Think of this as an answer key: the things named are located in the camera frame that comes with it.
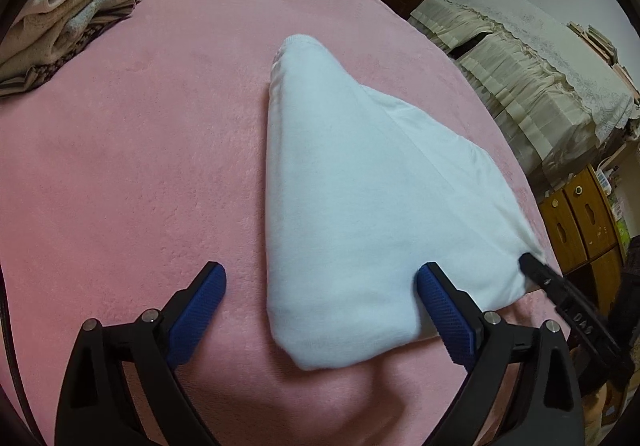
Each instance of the folded white garment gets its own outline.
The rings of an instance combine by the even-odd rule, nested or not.
[[[271,70],[266,245],[271,332],[305,370],[435,336],[414,286],[426,262],[489,310],[526,292],[521,254],[545,261],[486,151],[303,35]]]

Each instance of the stack of folded clothes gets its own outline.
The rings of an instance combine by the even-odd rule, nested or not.
[[[0,96],[32,90],[140,0],[28,0],[0,42]]]

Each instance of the drawer handle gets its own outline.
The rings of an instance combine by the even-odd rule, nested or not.
[[[584,204],[584,209],[587,211],[589,220],[591,220],[591,225],[596,225],[596,214],[593,212],[593,209],[591,209],[591,206],[589,204]]]
[[[566,231],[564,230],[564,227],[562,227],[560,222],[558,222],[558,235],[560,235],[562,243],[566,243]]]

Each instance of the pink blanket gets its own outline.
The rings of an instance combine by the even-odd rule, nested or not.
[[[161,307],[209,259],[226,268],[226,298],[178,376],[223,445],[414,446],[452,400],[465,373],[439,340],[304,373],[271,339],[268,80],[296,32],[359,82],[485,148],[556,265],[489,113],[379,0],[144,0],[46,86],[0,106],[0,259],[26,391],[50,444],[82,321],[123,323]],[[540,293],[505,312],[533,325],[554,314]],[[13,397],[3,359],[0,383]]]

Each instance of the black cable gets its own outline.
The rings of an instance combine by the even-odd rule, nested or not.
[[[44,437],[38,428],[38,423],[33,416],[27,394],[24,391],[22,378],[20,377],[20,369],[18,368],[18,359],[15,355],[14,335],[11,331],[11,318],[9,317],[9,302],[6,297],[6,285],[4,284],[4,275],[2,274],[2,266],[0,265],[0,323],[2,323],[2,339],[4,341],[4,350],[6,351],[6,360],[9,363],[9,372],[14,382],[15,395],[18,397],[22,414],[27,422],[27,426],[34,439],[42,446],[47,446]]]

